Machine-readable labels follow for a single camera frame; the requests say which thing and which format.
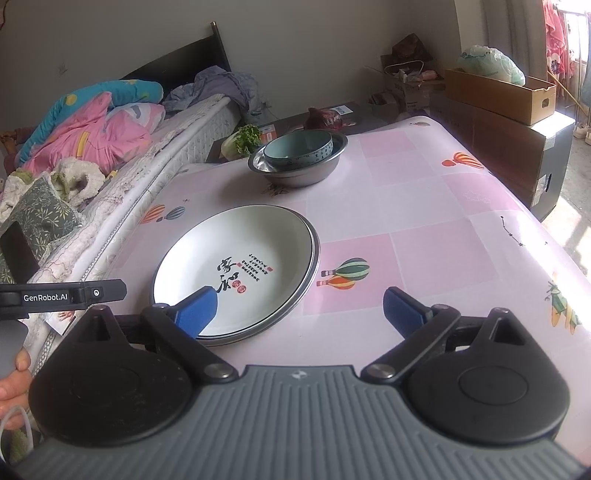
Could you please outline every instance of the black headboard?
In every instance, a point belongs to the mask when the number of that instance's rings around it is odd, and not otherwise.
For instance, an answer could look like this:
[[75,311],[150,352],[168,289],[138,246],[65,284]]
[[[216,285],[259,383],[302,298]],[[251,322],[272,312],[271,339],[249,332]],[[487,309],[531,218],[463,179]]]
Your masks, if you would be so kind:
[[213,34],[172,51],[147,63],[122,78],[158,82],[164,89],[164,97],[170,90],[192,83],[201,70],[218,65],[230,71],[230,63],[223,47],[222,38],[215,22],[211,23]]

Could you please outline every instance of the floor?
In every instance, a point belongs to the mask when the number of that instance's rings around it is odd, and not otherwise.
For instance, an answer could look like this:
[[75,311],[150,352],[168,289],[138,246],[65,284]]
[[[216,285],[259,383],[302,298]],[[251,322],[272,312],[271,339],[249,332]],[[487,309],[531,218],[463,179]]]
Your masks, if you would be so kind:
[[558,204],[543,225],[591,280],[591,145],[584,140],[573,138]]

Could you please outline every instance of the white plastic bag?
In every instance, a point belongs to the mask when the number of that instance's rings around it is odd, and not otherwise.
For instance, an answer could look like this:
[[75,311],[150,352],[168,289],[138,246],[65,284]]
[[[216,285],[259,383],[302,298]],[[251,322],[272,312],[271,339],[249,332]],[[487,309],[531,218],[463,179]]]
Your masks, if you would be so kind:
[[496,48],[474,45],[457,59],[457,66],[464,72],[525,85],[525,75],[507,55]]

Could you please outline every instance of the teal ceramic bowl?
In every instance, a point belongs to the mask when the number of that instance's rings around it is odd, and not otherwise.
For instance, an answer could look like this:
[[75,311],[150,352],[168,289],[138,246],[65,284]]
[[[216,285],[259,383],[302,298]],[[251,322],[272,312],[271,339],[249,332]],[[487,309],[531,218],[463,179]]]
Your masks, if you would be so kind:
[[298,130],[270,142],[264,151],[267,162],[277,170],[304,168],[327,158],[333,140],[326,130]]

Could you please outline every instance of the hot air balloon print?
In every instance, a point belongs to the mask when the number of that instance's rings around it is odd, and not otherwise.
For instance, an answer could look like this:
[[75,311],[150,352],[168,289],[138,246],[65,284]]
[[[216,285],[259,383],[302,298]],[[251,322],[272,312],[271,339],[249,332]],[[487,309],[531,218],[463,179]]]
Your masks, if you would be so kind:
[[339,277],[338,275],[334,275],[329,280],[320,280],[316,282],[317,287],[321,287],[322,285],[330,285],[331,287],[336,288],[337,290],[349,290],[355,286],[355,282],[348,278]]
[[579,316],[574,312],[567,299],[564,298],[558,285],[553,281],[548,282],[548,284],[550,289],[546,292],[548,293],[546,300],[551,300],[552,302],[552,326],[556,327],[560,321],[560,317],[564,315],[564,328],[569,328],[570,334],[574,335],[577,325],[581,325]]
[[162,215],[164,209],[164,205],[154,205],[146,212],[140,223],[150,223],[156,220],[156,218],[159,218]]
[[468,167],[478,168],[479,170],[484,170],[484,165],[480,163],[477,159],[472,158],[470,155],[462,152],[455,153],[453,156],[453,160],[443,160],[441,164],[444,167],[455,167],[456,165],[466,165]]
[[160,217],[157,222],[161,222],[162,220],[174,220],[175,218],[180,217],[185,211],[184,207],[175,207],[170,210],[164,217]]
[[364,258],[349,258],[341,263],[336,270],[323,270],[321,277],[328,277],[329,275],[338,275],[339,277],[348,278],[353,281],[363,280],[369,274],[369,264]]

